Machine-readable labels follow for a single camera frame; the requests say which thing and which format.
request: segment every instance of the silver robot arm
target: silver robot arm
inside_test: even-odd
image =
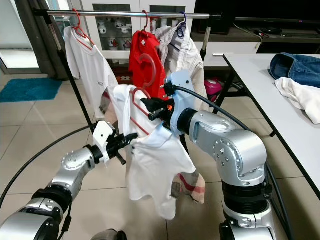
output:
[[[48,186],[39,189],[31,201],[0,226],[0,240],[57,240],[64,213],[79,194],[88,172],[96,164],[118,156],[118,150],[137,136],[115,137],[114,128],[100,121],[93,133],[94,145],[69,152],[62,158],[60,169]]]
[[[195,111],[195,97],[173,86],[193,91],[188,72],[174,72],[165,80],[165,92],[174,100],[167,127],[177,135],[188,134],[217,163],[226,218],[219,227],[221,239],[276,240],[268,200],[272,187],[265,182],[267,151],[261,139],[221,116]]]

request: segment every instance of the pink object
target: pink object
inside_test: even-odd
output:
[[[208,95],[208,99],[211,102],[214,102],[222,90],[221,84],[217,79],[207,79],[204,80],[204,86],[206,94]]]

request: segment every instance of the shirt sleeve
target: shirt sleeve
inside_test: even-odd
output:
[[[80,71],[79,71],[79,68],[78,68],[76,57],[74,55],[74,51],[72,49],[71,31],[72,31],[71,26],[66,27],[64,29],[66,60],[68,62],[68,65],[69,65],[69,68],[71,70],[72,76],[74,78],[76,78],[76,79],[79,79]]]

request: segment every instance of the white cloth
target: white cloth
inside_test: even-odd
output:
[[[196,168],[180,140],[164,128],[159,119],[150,121],[132,104],[130,91],[133,89],[135,86],[124,84],[108,88],[120,133],[139,135],[126,147],[126,160],[131,162],[126,178],[129,198],[137,201],[151,196],[158,214],[171,220],[176,215],[176,199],[170,196],[173,179],[181,172],[193,173]],[[148,112],[140,101],[145,97],[137,91],[135,101]],[[150,134],[141,131],[130,121],[131,117]]]
[[[71,73],[76,79],[81,77],[86,98],[94,108],[95,117],[104,119],[100,110],[101,97],[108,86],[118,85],[117,79],[96,45],[92,50],[82,45],[79,41],[86,45],[88,43],[71,26],[64,29],[64,38]]]
[[[158,46],[160,60],[167,76],[177,71],[188,70],[194,91],[207,98],[204,62],[197,46],[190,38],[188,26],[183,28],[184,37],[178,37],[176,30],[181,24],[182,22],[177,27],[165,26],[156,30],[155,37],[160,42]],[[195,109],[209,111],[209,106],[196,98]]]
[[[313,124],[320,124],[320,88],[300,85],[291,78],[274,81],[280,93],[289,98],[297,109],[305,110]]]

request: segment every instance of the white t-shirt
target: white t-shirt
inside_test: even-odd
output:
[[[180,140],[162,121],[150,121],[131,101],[130,91],[133,85],[118,85],[108,88],[118,118],[120,133],[125,136],[138,133],[125,148],[126,160],[131,163],[127,173],[129,197],[133,201],[151,196],[158,214],[168,220],[176,215],[176,199],[171,197],[172,182],[179,173],[193,173],[196,168]],[[143,92],[137,91],[135,102],[148,112],[140,101],[146,98]],[[149,135],[145,134],[130,118],[133,118]]]
[[[100,110],[101,97],[108,86],[118,85],[107,60],[96,45],[92,50],[82,45],[88,45],[75,30],[69,26],[64,29],[66,58],[74,78],[81,77],[88,102],[93,106],[95,117],[104,119]]]

